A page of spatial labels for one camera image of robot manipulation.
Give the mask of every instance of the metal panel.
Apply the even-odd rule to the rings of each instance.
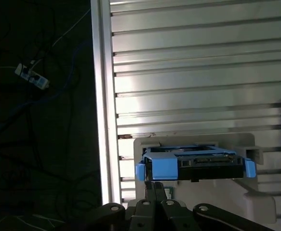
[[[97,85],[113,100],[99,117],[108,155],[120,157],[112,190],[133,199],[135,138],[249,132],[264,150],[259,188],[279,203],[270,227],[281,230],[281,0],[101,1],[112,13],[101,12],[112,32],[101,39],[113,72]]]

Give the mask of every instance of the blue cable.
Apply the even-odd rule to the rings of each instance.
[[[64,86],[61,88],[61,90],[59,90],[55,95],[49,97],[49,98],[46,98],[46,99],[41,99],[41,100],[37,100],[37,101],[29,101],[29,102],[26,102],[26,103],[23,103],[21,105],[18,105],[15,109],[12,110],[12,115],[14,115],[20,108],[24,107],[24,106],[27,106],[29,104],[38,104],[38,103],[46,103],[50,100],[53,100],[55,98],[57,98],[58,96],[60,96],[65,90],[66,88],[68,87],[69,83],[71,82],[71,79],[72,79],[72,76],[73,76],[73,72],[74,72],[74,69],[75,69],[75,59],[76,59],[76,56],[77,54],[79,53],[79,51],[84,48],[85,46],[87,46],[89,44],[89,41],[84,41],[83,43],[81,43],[80,45],[78,45],[76,47],[76,49],[73,51],[73,55],[72,55],[72,66],[71,66],[71,70],[68,74],[68,77],[67,77],[67,81],[65,82]]]

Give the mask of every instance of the power strip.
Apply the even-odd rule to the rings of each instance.
[[[26,81],[33,83],[36,87],[41,90],[44,90],[45,88],[49,87],[50,82],[48,79],[39,75],[35,71],[28,72],[28,69],[25,65],[19,64],[15,70],[15,74],[25,79]]]

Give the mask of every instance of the slotted metal wall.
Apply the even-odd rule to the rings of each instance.
[[[135,138],[249,132],[281,230],[281,0],[92,2],[110,200],[135,197]]]

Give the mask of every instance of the blue plastic tab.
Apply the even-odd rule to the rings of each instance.
[[[173,153],[146,153],[143,157],[152,161],[154,180],[178,179],[178,159]]]
[[[245,158],[245,172],[246,172],[246,177],[249,178],[254,178],[256,177],[256,167],[254,161],[252,161],[249,158]]]
[[[154,180],[177,180],[178,179],[177,158],[153,159],[152,178]]]
[[[138,178],[138,180],[145,181],[145,170],[146,170],[146,165],[143,163],[138,163],[135,166],[135,175]]]

